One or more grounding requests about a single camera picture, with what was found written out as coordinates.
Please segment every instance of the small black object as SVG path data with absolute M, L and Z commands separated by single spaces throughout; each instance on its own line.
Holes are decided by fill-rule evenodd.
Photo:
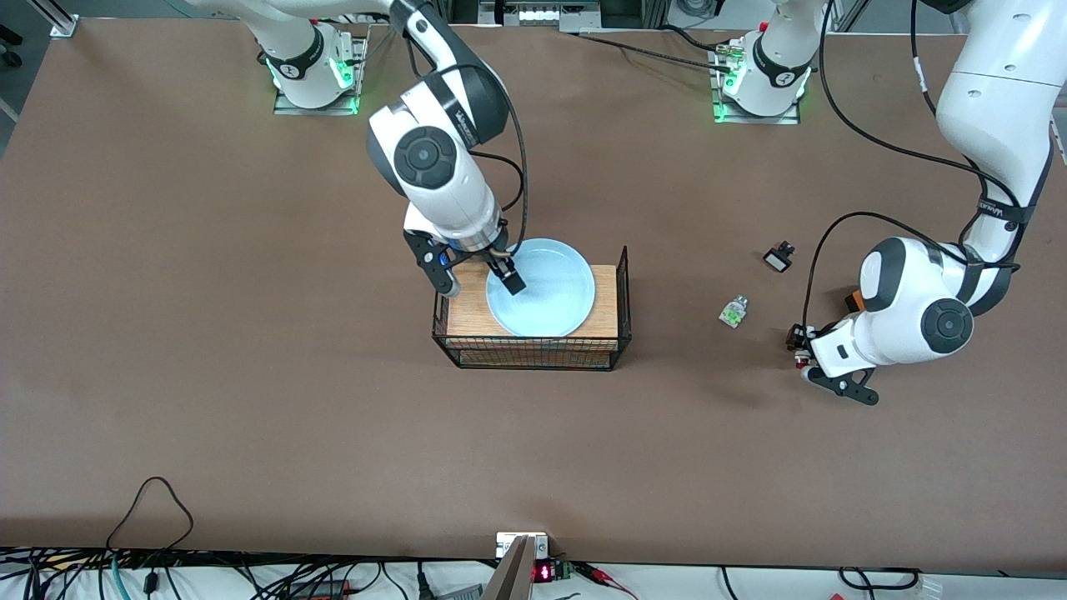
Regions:
M 796 252 L 796 248 L 787 242 L 783 241 L 778 244 L 778 248 L 771 248 L 763 255 L 763 262 L 770 265 L 771 269 L 782 273 L 785 269 L 793 266 L 793 262 L 790 260 L 790 255 Z
M 805 335 L 803 326 L 800 323 L 793 323 L 790 328 L 790 332 L 785 334 L 785 349 L 791 352 L 796 352 L 808 347 L 808 336 Z
M 3 54 L 0 54 L 0 59 L 3 59 L 4 64 L 12 68 L 22 66 L 22 57 L 16 54 L 15 52 L 4 52 Z
M 823 373 L 821 367 L 813 366 L 805 373 L 803 377 L 819 388 L 826 388 L 839 396 L 851 398 L 861 405 L 873 407 L 878 404 L 878 392 L 866 386 L 866 382 L 874 375 L 874 369 L 862 369 L 863 378 L 859 382 L 853 380 L 853 373 L 830 378 Z
M 144 575 L 144 587 L 141 590 L 145 594 L 152 594 L 157 589 L 159 589 L 159 575 L 156 574 L 156 571 Z

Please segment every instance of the small plastic part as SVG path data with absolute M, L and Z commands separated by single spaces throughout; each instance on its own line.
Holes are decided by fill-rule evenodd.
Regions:
M 144 575 L 144 586 L 141 588 L 145 594 L 152 594 L 159 589 L 159 575 L 153 571 Z
M 719 320 L 729 325 L 733 329 L 737 329 L 740 325 L 742 319 L 745 318 L 745 314 L 748 311 L 748 298 L 744 296 L 738 296 L 730 301 L 729 304 L 722 309 L 719 314 Z
M 796 252 L 796 248 L 787 242 L 783 241 L 778 244 L 778 248 L 771 248 L 763 255 L 763 262 L 770 265 L 771 269 L 782 273 L 785 269 L 793 266 L 793 262 L 790 260 L 790 256 Z
M 808 326 L 808 329 L 793 323 L 789 334 L 785 335 L 785 348 L 793 352 L 793 360 L 796 361 L 797 368 L 803 368 L 812 363 L 811 349 L 808 343 L 815 338 L 815 328 Z

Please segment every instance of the brown tabletop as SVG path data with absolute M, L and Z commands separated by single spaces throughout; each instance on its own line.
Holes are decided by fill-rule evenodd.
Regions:
M 863 141 L 817 85 L 801 126 L 716 125 L 699 69 L 543 29 L 461 35 L 517 108 L 530 235 L 594 264 L 630 247 L 619 369 L 465 372 L 431 342 L 404 203 L 364 151 L 367 115 L 413 82 L 401 44 L 360 116 L 282 117 L 239 23 L 85 19 L 2 162 L 0 544 L 102 544 L 158 474 L 196 518 L 189 548 L 473 557 L 543 528 L 596 560 L 1067 568 L 1063 164 L 1008 298 L 958 354 L 879 369 L 867 408 L 782 346 L 815 241 L 855 209 L 955 239 L 971 176 Z M 960 40 L 921 42 L 940 85 Z M 956 156 L 906 37 L 834 37 L 827 61 L 860 125 Z M 489 149 L 517 156 L 510 132 Z M 813 321 L 895 234 L 839 228 Z M 778 274 L 760 256 L 783 239 Z M 157 487 L 116 542 L 182 526 Z

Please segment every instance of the black wire basket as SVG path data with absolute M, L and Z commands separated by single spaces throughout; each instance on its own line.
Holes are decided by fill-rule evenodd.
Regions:
M 449 299 L 439 294 L 433 310 L 433 341 L 460 368 L 611 370 L 633 338 L 630 328 L 628 264 L 626 248 L 623 247 L 622 256 L 615 268 L 615 320 L 618 326 L 615 335 L 451 335 L 448 333 Z

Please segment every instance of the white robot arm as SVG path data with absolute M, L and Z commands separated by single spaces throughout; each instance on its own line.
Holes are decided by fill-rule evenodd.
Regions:
M 265 0 L 188 0 L 193 6 L 222 11 L 238 18 L 262 48 L 274 83 L 293 105 L 316 109 L 337 99 L 354 84 L 345 45 L 351 37 L 325 22 L 278 11 Z M 316 16 L 333 13 L 320 12 Z
M 307 108 L 348 86 L 338 32 L 309 19 L 384 14 L 426 53 L 434 72 L 369 120 L 367 152 L 410 201 L 404 238 L 434 288 L 459 294 L 451 267 L 477 257 L 511 294 L 525 288 L 508 252 L 507 222 L 469 148 L 499 135 L 510 100 L 497 76 L 428 0 L 192 0 L 238 17 L 255 34 L 283 92 Z
M 1049 119 L 1067 80 L 1067 2 L 923 1 L 960 10 L 971 28 L 938 102 L 938 128 L 1010 194 L 988 187 L 962 246 L 894 237 L 864 258 L 862 309 L 810 341 L 817 366 L 803 376 L 865 404 L 877 401 L 863 386 L 876 366 L 958 351 L 973 317 L 1004 298 L 1051 163 Z M 865 375 L 858 383 L 857 372 Z
M 750 31 L 739 41 L 742 64 L 722 94 L 760 116 L 782 114 L 793 105 L 811 76 L 818 49 L 827 0 L 775 0 L 775 14 L 764 31 Z

